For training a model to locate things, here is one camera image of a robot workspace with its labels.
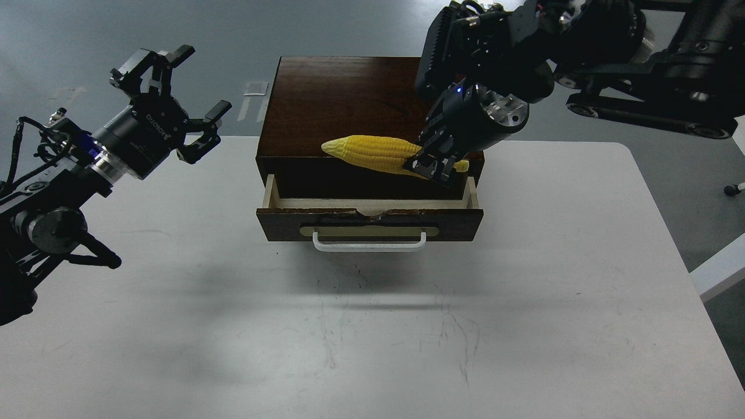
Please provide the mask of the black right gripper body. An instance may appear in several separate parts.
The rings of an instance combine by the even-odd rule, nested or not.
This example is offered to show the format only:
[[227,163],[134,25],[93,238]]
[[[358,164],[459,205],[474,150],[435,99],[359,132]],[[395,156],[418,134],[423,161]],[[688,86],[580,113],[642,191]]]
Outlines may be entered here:
[[431,107],[420,133],[421,151],[435,158],[463,158],[519,132],[530,104],[473,81],[452,83]]

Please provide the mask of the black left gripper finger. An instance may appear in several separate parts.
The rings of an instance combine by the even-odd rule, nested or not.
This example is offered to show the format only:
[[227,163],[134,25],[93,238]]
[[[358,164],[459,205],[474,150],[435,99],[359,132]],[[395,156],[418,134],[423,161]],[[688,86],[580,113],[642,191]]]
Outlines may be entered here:
[[120,68],[110,71],[109,83],[122,90],[130,99],[142,95],[157,98],[171,97],[171,75],[195,53],[191,45],[181,45],[175,51],[156,52],[141,48]]
[[220,142],[218,128],[222,117],[232,108],[226,100],[220,100],[202,119],[188,119],[185,124],[186,133],[202,133],[197,140],[189,145],[183,145],[176,150],[178,158],[187,164],[196,164],[210,153]]

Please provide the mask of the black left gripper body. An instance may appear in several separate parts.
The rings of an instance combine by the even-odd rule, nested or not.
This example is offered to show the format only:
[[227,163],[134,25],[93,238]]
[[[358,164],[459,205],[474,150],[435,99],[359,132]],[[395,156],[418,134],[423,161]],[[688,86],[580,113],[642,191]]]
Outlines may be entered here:
[[189,118],[171,97],[139,96],[93,133],[95,140],[144,180],[185,140]]

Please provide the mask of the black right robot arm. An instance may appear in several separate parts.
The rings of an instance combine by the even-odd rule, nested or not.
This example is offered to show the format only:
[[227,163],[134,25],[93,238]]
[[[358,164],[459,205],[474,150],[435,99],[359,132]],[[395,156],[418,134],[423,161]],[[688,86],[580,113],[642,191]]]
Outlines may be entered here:
[[433,101],[405,170],[455,164],[519,132],[554,85],[567,109],[721,140],[743,116],[742,1],[451,2],[428,29],[415,90]]

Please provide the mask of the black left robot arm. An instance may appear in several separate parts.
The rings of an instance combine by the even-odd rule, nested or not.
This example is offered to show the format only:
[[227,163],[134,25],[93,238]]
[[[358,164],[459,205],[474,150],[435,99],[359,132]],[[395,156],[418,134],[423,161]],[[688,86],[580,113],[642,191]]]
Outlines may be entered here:
[[95,133],[83,130],[61,107],[47,123],[19,117],[8,177],[2,181],[1,318],[8,324],[34,309],[37,286],[62,262],[115,269],[122,259],[88,230],[81,207],[95,194],[109,196],[123,175],[145,179],[176,151],[196,164],[221,139],[219,101],[205,116],[189,117],[171,94],[174,69],[194,54],[136,51],[109,82],[128,106]]

